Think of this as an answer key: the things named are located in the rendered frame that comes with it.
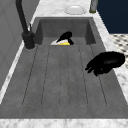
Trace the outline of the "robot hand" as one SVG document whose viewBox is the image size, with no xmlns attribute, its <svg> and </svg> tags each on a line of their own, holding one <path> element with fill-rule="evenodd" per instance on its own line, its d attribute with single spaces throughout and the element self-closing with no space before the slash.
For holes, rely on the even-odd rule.
<svg viewBox="0 0 128 128">
<path fill-rule="evenodd" d="M 70 31 L 67 31 L 65 33 L 63 33 L 59 38 L 58 38 L 58 42 L 61 41 L 61 40 L 65 40 L 65 39 L 68 39 L 68 40 L 71 40 L 71 37 L 72 37 L 72 33 Z"/>
<path fill-rule="evenodd" d="M 125 55 L 120 52 L 102 52 L 95 56 L 86 66 L 88 73 L 93 72 L 95 76 L 107 74 L 113 68 L 119 68 L 125 63 Z"/>
</svg>

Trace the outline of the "dark grey sink with draining board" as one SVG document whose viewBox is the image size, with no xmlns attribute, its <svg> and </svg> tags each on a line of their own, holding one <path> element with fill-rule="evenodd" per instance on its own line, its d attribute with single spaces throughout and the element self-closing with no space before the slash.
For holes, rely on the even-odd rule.
<svg viewBox="0 0 128 128">
<path fill-rule="evenodd" d="M 0 119 L 123 119 L 128 104 L 114 72 L 85 70 L 103 52 L 91 17 L 37 17 L 36 47 L 23 50 L 0 104 Z M 65 32 L 74 45 L 50 45 Z"/>
</svg>

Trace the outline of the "grey upright bottle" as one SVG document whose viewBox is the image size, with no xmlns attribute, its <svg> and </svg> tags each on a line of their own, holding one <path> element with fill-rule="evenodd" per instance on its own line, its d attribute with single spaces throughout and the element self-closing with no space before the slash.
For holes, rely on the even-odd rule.
<svg viewBox="0 0 128 128">
<path fill-rule="evenodd" d="M 89 12 L 96 13 L 97 5 L 98 5 L 98 0 L 91 0 Z"/>
</svg>

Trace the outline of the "small yellow thing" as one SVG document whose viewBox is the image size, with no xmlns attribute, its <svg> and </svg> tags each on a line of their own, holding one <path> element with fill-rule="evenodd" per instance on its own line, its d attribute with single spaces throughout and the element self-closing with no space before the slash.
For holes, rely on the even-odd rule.
<svg viewBox="0 0 128 128">
<path fill-rule="evenodd" d="M 70 45 L 70 43 L 69 42 L 63 42 L 63 43 L 59 43 L 57 45 Z"/>
</svg>

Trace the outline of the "white round plate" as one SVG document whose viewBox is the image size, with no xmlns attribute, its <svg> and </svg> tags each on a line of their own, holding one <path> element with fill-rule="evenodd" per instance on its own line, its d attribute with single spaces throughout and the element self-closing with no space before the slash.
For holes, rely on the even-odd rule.
<svg viewBox="0 0 128 128">
<path fill-rule="evenodd" d="M 82 15 L 86 10 L 82 6 L 70 5 L 65 8 L 65 12 L 69 15 Z"/>
</svg>

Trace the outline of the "black tap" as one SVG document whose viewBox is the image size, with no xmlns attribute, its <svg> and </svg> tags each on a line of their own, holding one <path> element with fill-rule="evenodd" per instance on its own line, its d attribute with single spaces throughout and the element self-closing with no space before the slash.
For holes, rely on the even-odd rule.
<svg viewBox="0 0 128 128">
<path fill-rule="evenodd" d="M 35 48 L 35 43 L 34 43 L 35 34 L 32 32 L 32 27 L 27 27 L 24 11 L 22 8 L 22 0 L 15 0 L 15 5 L 23 29 L 21 36 L 24 41 L 25 48 L 27 50 L 32 50 Z"/>
</svg>

